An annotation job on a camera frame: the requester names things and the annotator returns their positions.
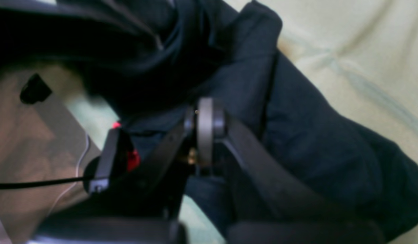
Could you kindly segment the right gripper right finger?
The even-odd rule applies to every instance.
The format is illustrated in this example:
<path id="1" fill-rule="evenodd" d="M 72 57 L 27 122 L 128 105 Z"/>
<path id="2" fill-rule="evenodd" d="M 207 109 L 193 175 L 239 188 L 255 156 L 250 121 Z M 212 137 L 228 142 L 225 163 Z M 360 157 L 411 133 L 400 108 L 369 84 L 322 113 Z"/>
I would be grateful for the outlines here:
<path id="1" fill-rule="evenodd" d="M 236 224 L 229 230 L 229 244 L 384 244 L 376 224 L 296 179 L 223 108 L 215 107 L 212 117 L 213 141 L 232 153 L 273 218 Z"/>

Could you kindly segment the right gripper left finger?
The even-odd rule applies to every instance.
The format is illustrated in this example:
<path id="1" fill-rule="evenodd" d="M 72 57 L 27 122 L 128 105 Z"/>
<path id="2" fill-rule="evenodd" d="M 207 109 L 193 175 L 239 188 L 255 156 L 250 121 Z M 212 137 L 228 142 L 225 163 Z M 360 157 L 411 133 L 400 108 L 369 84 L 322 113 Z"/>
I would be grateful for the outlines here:
<path id="1" fill-rule="evenodd" d="M 45 219 L 31 244 L 186 244 L 178 221 L 190 176 L 214 173 L 212 98 L 201 98 L 157 147 L 106 190 Z"/>

